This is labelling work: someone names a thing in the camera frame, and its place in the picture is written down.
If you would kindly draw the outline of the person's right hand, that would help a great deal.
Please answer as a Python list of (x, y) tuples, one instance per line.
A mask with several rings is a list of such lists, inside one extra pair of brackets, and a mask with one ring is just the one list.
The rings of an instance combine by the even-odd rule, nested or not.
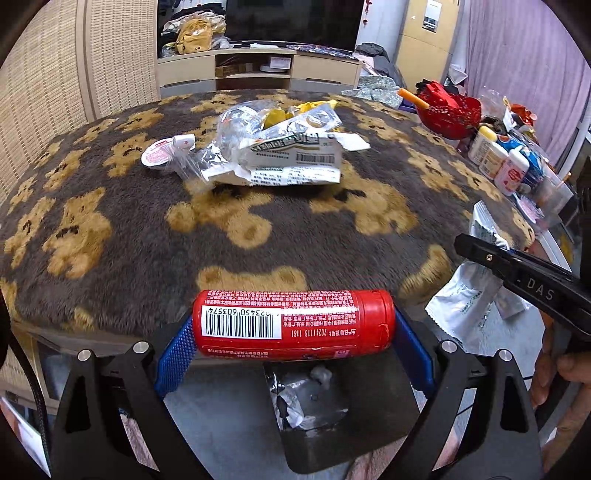
[(570, 413), (586, 417), (590, 413), (590, 353), (563, 354), (553, 359), (551, 347), (554, 340), (554, 320), (545, 313), (541, 316), (546, 329), (530, 388), (532, 404), (538, 407), (546, 401), (551, 380), (558, 373), (567, 381), (581, 384), (580, 391), (570, 407)]

